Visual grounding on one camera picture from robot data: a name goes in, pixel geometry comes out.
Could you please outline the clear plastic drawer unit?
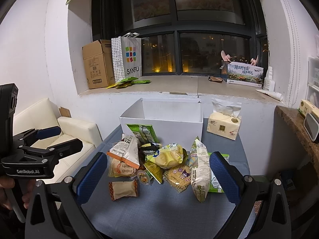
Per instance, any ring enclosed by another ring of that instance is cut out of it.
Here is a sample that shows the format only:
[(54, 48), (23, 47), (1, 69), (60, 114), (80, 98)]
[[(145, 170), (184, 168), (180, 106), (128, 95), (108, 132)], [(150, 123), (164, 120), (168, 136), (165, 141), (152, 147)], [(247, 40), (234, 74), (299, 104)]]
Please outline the clear plastic drawer unit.
[(306, 99), (318, 107), (319, 103), (319, 68), (318, 58), (309, 57), (308, 87)]

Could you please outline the yellow box on side table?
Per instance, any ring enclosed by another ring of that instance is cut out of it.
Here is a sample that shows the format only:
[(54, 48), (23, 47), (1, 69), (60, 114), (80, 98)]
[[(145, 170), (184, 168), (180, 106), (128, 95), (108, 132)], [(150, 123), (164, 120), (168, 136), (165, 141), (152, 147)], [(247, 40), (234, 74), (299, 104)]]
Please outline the yellow box on side table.
[(312, 110), (315, 109), (317, 109), (317, 107), (313, 103), (308, 100), (302, 99), (298, 111), (303, 116), (303, 118), (305, 118), (308, 113), (311, 113)]

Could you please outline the jelly cup with cartoon lid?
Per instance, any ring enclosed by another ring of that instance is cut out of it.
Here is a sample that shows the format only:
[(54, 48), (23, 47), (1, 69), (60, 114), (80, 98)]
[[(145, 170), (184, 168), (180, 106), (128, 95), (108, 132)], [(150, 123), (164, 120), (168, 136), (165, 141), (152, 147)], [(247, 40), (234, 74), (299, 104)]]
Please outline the jelly cup with cartoon lid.
[(139, 169), (136, 173), (131, 177), (131, 179), (137, 179), (143, 185), (151, 185), (153, 177), (147, 170)]

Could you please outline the white spray bottle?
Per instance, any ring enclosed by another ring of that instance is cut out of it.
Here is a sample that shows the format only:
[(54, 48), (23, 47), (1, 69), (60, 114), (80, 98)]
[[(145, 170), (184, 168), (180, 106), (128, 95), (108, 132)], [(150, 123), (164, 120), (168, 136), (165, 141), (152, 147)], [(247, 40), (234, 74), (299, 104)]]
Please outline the white spray bottle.
[(273, 68), (271, 66), (268, 67), (266, 76), (264, 78), (263, 89), (271, 92), (275, 90), (275, 81), (273, 80)]

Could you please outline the olive green triangular packet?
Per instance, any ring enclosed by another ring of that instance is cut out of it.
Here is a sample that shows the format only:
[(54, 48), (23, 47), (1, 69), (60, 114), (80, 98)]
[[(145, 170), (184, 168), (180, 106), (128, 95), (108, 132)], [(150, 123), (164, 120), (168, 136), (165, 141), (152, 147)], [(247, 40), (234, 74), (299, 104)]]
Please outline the olive green triangular packet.
[(151, 174), (151, 176), (159, 183), (163, 182), (163, 169), (157, 166), (151, 161), (146, 161), (144, 163), (146, 170)]

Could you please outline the clear waffle cracker pack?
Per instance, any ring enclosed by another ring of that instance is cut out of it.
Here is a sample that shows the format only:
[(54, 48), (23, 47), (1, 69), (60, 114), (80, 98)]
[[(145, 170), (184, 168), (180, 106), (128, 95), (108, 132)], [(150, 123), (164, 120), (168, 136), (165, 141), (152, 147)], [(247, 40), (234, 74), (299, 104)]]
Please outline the clear waffle cracker pack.
[(181, 164), (167, 169), (163, 173), (163, 179), (174, 187), (178, 193), (183, 192), (191, 181), (190, 168), (185, 164)]

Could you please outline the yellow bread snack bag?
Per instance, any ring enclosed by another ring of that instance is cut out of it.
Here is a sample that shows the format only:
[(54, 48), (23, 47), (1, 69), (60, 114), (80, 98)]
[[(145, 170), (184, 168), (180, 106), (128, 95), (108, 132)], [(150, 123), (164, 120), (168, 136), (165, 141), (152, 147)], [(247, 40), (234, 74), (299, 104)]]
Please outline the yellow bread snack bag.
[(168, 144), (158, 149), (153, 155), (147, 155), (146, 161), (150, 161), (160, 168), (169, 169), (180, 165), (184, 160), (183, 148), (179, 144)]

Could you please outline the tall pale rice cracker bag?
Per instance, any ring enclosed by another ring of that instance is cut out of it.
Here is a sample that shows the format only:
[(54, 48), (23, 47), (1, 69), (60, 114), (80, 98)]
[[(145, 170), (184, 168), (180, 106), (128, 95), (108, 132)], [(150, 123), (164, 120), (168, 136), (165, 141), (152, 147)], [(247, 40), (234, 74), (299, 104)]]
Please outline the tall pale rice cracker bag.
[(197, 137), (189, 154), (190, 185), (196, 199), (202, 203), (205, 201), (210, 188), (211, 169), (209, 154), (206, 146)]

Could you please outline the orange white cracker bag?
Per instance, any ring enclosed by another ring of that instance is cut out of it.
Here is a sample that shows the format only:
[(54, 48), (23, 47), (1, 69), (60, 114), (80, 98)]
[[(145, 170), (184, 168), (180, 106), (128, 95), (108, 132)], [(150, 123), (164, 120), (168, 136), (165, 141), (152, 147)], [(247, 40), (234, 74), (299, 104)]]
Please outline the orange white cracker bag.
[(139, 140), (135, 136), (122, 134), (121, 141), (117, 142), (106, 154), (132, 168), (139, 169), (138, 145)]

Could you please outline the green wafer snack pack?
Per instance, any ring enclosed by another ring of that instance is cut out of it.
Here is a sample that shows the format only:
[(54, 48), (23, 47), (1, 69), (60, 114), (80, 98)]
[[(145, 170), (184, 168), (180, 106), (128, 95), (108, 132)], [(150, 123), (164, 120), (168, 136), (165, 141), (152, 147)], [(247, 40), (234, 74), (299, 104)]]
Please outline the green wafer snack pack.
[(152, 125), (128, 123), (127, 127), (132, 131), (138, 140), (138, 144), (145, 145), (149, 143), (159, 143), (159, 139)]

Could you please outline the round crackers clear bag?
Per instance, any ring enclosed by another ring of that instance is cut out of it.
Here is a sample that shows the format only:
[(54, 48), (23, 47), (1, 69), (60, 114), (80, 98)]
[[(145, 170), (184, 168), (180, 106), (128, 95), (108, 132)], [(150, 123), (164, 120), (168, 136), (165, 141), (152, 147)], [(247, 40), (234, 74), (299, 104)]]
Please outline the round crackers clear bag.
[(137, 169), (117, 159), (108, 157), (108, 177), (134, 177)]

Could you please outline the brown small cake packet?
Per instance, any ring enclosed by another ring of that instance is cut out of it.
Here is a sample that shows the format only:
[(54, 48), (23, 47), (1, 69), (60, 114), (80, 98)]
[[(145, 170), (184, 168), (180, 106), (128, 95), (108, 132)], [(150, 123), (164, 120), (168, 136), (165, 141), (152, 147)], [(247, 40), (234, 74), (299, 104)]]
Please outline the brown small cake packet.
[(110, 182), (109, 192), (112, 201), (123, 197), (138, 197), (138, 183), (136, 180)]

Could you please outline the black yellow snack packet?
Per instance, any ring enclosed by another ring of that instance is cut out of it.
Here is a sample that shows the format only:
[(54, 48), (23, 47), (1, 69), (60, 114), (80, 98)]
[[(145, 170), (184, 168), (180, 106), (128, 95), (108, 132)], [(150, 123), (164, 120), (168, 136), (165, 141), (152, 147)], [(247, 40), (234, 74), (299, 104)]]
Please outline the black yellow snack packet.
[(146, 156), (154, 155), (160, 148), (162, 148), (162, 144), (156, 142), (141, 145), (139, 148), (140, 160), (145, 162)]

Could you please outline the brown wrapper on sill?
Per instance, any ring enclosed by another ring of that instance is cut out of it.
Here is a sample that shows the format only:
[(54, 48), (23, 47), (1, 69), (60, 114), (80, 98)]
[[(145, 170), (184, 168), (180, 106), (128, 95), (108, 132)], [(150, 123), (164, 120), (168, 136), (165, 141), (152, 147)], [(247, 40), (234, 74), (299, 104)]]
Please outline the brown wrapper on sill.
[(221, 77), (209, 76), (208, 80), (214, 83), (221, 83), (223, 79)]

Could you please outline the cream sofa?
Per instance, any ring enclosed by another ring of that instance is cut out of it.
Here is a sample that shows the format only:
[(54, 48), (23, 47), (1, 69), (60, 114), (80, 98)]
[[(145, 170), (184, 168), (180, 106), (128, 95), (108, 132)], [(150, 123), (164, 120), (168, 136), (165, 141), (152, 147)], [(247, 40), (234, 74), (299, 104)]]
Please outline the cream sofa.
[(80, 152), (59, 160), (53, 171), (54, 177), (45, 179), (46, 184), (61, 182), (66, 176), (75, 176), (80, 168), (92, 160), (93, 151), (102, 142), (95, 123), (69, 117), (57, 117), (56, 111), (57, 106), (49, 98), (44, 98), (14, 115), (14, 135), (31, 128), (43, 129), (53, 126), (61, 128), (60, 135), (37, 141), (32, 145), (35, 148), (46, 149), (76, 138), (83, 143)]

